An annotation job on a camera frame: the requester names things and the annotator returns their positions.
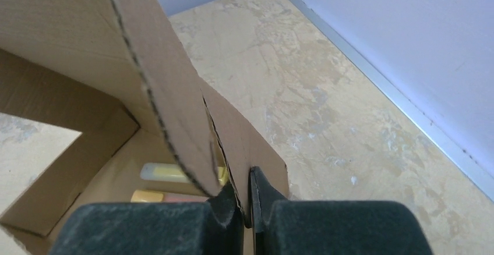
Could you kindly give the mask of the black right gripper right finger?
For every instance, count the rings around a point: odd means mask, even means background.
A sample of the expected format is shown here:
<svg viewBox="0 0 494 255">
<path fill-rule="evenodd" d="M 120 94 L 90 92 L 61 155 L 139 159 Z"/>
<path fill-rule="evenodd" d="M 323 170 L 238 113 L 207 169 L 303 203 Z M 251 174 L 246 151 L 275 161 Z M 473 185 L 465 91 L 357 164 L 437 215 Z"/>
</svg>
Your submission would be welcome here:
<svg viewBox="0 0 494 255">
<path fill-rule="evenodd" d="M 395 201 L 292 201 L 250 170 L 255 254 L 432 254 L 413 213 Z"/>
</svg>

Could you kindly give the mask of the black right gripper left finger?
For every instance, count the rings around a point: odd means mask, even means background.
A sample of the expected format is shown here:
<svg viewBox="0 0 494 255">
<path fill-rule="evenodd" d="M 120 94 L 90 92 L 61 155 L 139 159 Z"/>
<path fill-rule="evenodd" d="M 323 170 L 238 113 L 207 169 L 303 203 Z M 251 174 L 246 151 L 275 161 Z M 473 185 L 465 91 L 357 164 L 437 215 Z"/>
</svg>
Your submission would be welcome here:
<svg viewBox="0 0 494 255">
<path fill-rule="evenodd" d="M 234 188 L 188 203 L 93 203 L 69 217 L 50 254 L 242 254 Z"/>
</svg>

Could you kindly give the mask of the yellow marker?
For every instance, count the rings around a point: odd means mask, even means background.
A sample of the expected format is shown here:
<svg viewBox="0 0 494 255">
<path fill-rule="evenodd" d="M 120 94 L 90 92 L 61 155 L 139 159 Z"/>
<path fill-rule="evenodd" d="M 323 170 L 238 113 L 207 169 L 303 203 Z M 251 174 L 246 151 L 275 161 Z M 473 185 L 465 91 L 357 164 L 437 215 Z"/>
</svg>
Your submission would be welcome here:
<svg viewBox="0 0 494 255">
<path fill-rule="evenodd" d="M 150 182 L 192 183 L 182 169 L 175 164 L 146 163 L 140 170 L 139 176 Z"/>
</svg>

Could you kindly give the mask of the brown cardboard box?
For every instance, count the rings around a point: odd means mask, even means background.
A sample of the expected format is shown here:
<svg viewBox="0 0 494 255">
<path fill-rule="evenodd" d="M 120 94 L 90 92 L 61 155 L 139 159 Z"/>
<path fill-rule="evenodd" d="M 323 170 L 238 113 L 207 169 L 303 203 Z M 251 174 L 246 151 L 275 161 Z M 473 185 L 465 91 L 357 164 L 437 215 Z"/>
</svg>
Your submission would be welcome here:
<svg viewBox="0 0 494 255">
<path fill-rule="evenodd" d="M 141 186 L 214 196 L 220 166 L 246 221 L 251 167 L 289 192 L 283 159 L 198 75 L 158 0 L 1 0 L 1 112 L 80 132 L 1 216 L 29 254 L 78 207 Z M 150 162 L 192 183 L 141 179 Z"/>
</svg>

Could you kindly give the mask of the orange marker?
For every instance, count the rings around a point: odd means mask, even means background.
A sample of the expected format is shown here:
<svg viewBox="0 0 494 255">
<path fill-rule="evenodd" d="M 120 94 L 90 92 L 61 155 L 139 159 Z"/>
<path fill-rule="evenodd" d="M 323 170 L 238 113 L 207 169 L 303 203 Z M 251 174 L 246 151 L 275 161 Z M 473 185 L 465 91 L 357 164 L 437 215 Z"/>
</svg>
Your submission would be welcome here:
<svg viewBox="0 0 494 255">
<path fill-rule="evenodd" d="M 192 203 L 204 202 L 208 198 L 187 194 L 157 192 L 150 190 L 135 190 L 130 201 L 132 203 Z"/>
</svg>

